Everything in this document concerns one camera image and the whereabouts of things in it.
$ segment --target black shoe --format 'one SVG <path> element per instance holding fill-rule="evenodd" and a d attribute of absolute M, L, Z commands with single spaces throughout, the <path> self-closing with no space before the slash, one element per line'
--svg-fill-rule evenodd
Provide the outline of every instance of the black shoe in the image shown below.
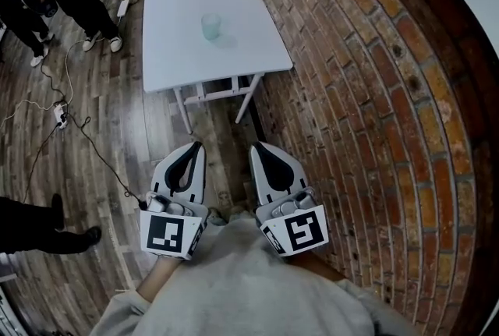
<path fill-rule="evenodd" d="M 57 193 L 52 197 L 52 213 L 54 218 L 54 229 L 62 231 L 62 229 L 64 229 L 64 207 L 62 206 L 61 195 Z"/>
<path fill-rule="evenodd" d="M 97 245 L 102 237 L 101 227 L 92 227 L 85 232 L 88 238 L 88 246 Z"/>

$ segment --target gray sweatshirt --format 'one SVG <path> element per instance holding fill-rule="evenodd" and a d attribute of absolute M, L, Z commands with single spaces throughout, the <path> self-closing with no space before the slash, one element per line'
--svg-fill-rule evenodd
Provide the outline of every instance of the gray sweatshirt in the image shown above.
<path fill-rule="evenodd" d="M 390 307 L 350 281 L 331 282 L 286 264 L 256 227 L 209 225 L 194 258 L 152 304 L 115 296 L 90 336 L 417 335 Z"/>

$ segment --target black cable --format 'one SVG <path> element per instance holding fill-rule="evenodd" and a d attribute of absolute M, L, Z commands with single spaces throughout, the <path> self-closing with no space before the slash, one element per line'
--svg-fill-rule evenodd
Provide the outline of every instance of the black cable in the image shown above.
<path fill-rule="evenodd" d="M 60 122 L 58 122 L 55 125 L 54 129 L 50 132 L 50 134 L 47 136 L 47 138 L 45 138 L 44 142 L 38 148 L 37 156 L 35 157 L 33 165 L 31 166 L 30 176 L 28 178 L 28 184 L 26 185 L 26 192 L 24 193 L 23 203 L 26 203 L 26 198 L 28 196 L 28 190 L 30 189 L 30 184 L 31 184 L 31 177 L 33 176 L 34 165 L 37 163 L 38 158 L 40 157 L 40 153 L 41 153 L 42 149 L 44 148 L 45 144 L 48 142 L 48 140 L 50 139 L 50 137 L 52 136 L 52 134 L 55 132 L 55 130 L 57 129 L 57 127 L 59 127 L 60 125 L 61 125 Z"/>
<path fill-rule="evenodd" d="M 135 0 L 135 1 L 133 1 L 132 3 L 129 3 L 129 4 L 128 4 L 128 6 L 133 6 L 133 5 L 135 5 L 136 3 L 139 3 L 140 1 L 142 1 L 142 0 Z"/>
<path fill-rule="evenodd" d="M 92 144 L 92 147 L 94 148 L 95 150 L 95 153 L 96 155 L 102 160 L 102 162 L 104 164 L 106 164 L 108 166 L 108 168 L 112 171 L 112 173 L 115 175 L 116 179 L 118 179 L 118 182 L 120 183 L 120 185 L 123 187 L 123 189 L 125 190 L 125 197 L 130 197 L 130 196 L 133 196 L 135 197 L 135 199 L 137 200 L 137 202 L 139 202 L 139 207 L 144 210 L 143 208 L 143 205 L 145 204 L 145 202 L 143 202 L 141 199 L 139 199 L 129 188 L 128 186 L 126 186 L 123 181 L 119 178 L 119 175 L 118 173 L 115 171 L 115 169 L 101 156 L 101 154 L 99 153 L 99 150 L 97 150 L 97 147 L 95 146 L 95 143 L 94 141 L 87 135 L 87 133 L 85 133 L 85 131 L 83 131 L 83 127 L 86 126 L 90 121 L 91 121 L 91 117 L 90 116 L 87 116 L 87 118 L 85 118 L 85 121 L 83 122 L 83 124 L 80 126 L 78 125 L 78 122 L 76 122 L 76 119 L 73 117 L 73 115 L 71 113 L 69 113 L 68 111 L 66 112 L 66 114 L 72 119 L 72 121 L 75 123 L 75 126 L 80 130 L 80 132 L 90 141 L 90 143 Z"/>
<path fill-rule="evenodd" d="M 51 88 L 54 92 L 59 92 L 59 93 L 61 94 L 61 96 L 62 96 L 62 99 L 61 99 L 59 102 L 55 102 L 55 104 L 57 104 L 57 103 L 62 103 L 62 102 L 66 103 L 66 102 L 65 102 L 65 95 L 64 95 L 64 93 L 63 93 L 60 89 L 58 89 L 58 88 L 55 88 L 55 87 L 54 87 L 54 80 L 52 79 L 52 77 L 51 77 L 51 76 L 49 76 L 49 75 L 48 75 L 48 74 L 47 74 L 47 73 L 43 70 L 43 67 L 44 67 L 44 60 L 45 60 L 45 58 L 43 58 L 43 59 L 42 59 L 42 61 L 41 61 L 41 63 L 40 63 L 40 71 L 41 71 L 41 73 L 42 73 L 44 76 L 46 76 L 47 78 L 49 78 L 49 79 L 50 79 L 50 88 Z"/>

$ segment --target cable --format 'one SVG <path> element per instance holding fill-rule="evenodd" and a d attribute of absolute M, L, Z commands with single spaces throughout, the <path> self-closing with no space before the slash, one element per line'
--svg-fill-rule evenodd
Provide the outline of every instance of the cable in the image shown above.
<path fill-rule="evenodd" d="M 133 196 L 135 197 L 135 199 L 137 200 L 137 202 L 139 202 L 139 207 L 143 210 L 143 205 L 144 205 L 144 202 L 139 199 L 135 193 L 133 193 L 128 186 L 126 186 L 123 181 L 121 180 L 121 178 L 119 178 L 119 175 L 118 173 L 115 171 L 115 169 L 101 156 L 101 154 L 99 153 L 99 150 L 97 149 L 97 147 L 95 146 L 95 143 L 94 141 L 87 135 L 87 133 L 85 133 L 85 131 L 83 130 L 83 128 L 92 120 L 92 118 L 90 116 L 87 116 L 85 118 L 85 121 L 83 122 L 83 124 L 80 126 L 78 125 L 78 122 L 76 122 L 76 119 L 73 117 L 73 115 L 71 113 L 69 113 L 68 111 L 66 112 L 66 114 L 72 119 L 72 121 L 75 123 L 75 126 L 80 130 L 80 132 L 85 136 L 85 138 L 87 138 L 90 143 L 92 144 L 92 147 L 94 148 L 95 150 L 95 153 L 96 155 L 102 160 L 102 162 L 104 164 L 106 164 L 108 166 L 108 168 L 112 171 L 112 173 L 115 175 L 116 179 L 118 179 L 118 182 L 120 183 L 120 185 L 123 187 L 123 189 L 125 190 L 125 197 L 130 197 L 130 196 Z"/>
<path fill-rule="evenodd" d="M 17 109 L 19 109 L 20 105 L 23 103 L 23 102 L 27 102 L 27 103 L 30 103 L 30 104 L 35 104 L 40 110 L 44 110 L 44 111 L 47 111 L 47 110 L 50 110 L 51 108 L 54 107 L 54 103 L 52 104 L 52 106 L 50 106 L 49 108 L 42 108 L 37 102 L 32 102 L 32 101 L 28 101 L 27 99 L 22 99 L 21 102 L 19 102 L 17 105 L 16 105 L 16 109 L 14 110 L 14 112 L 8 116 L 8 117 L 5 117 L 2 121 L 2 124 L 0 125 L 0 129 L 3 127 L 3 124 L 4 122 L 6 122 L 7 120 L 11 119 L 12 117 L 14 117 L 17 113 Z"/>
<path fill-rule="evenodd" d="M 24 193 L 24 199 L 23 199 L 23 203 L 26 203 L 26 198 L 28 196 L 28 190 L 30 190 L 30 184 L 31 184 L 31 177 L 33 176 L 33 171 L 34 171 L 34 165 L 37 163 L 38 161 L 38 157 L 40 156 L 40 153 L 41 153 L 41 150 L 44 148 L 45 144 L 48 142 L 48 140 L 50 139 L 50 137 L 52 136 L 52 134 L 55 132 L 55 130 L 57 129 L 57 127 L 59 127 L 61 125 L 60 122 L 58 122 L 54 129 L 50 132 L 50 134 L 48 134 L 47 138 L 45 138 L 44 142 L 40 145 L 40 147 L 38 148 L 38 152 L 37 152 L 37 156 L 35 157 L 34 159 L 34 162 L 33 162 L 33 165 L 31 166 L 31 171 L 30 171 L 30 176 L 28 178 L 28 184 L 26 185 L 26 192 Z"/>
<path fill-rule="evenodd" d="M 140 1 L 142 1 L 142 0 L 135 0 L 135 1 L 131 2 L 131 3 L 129 3 L 128 6 L 129 7 L 130 6 L 134 6 L 136 3 L 139 3 Z"/>

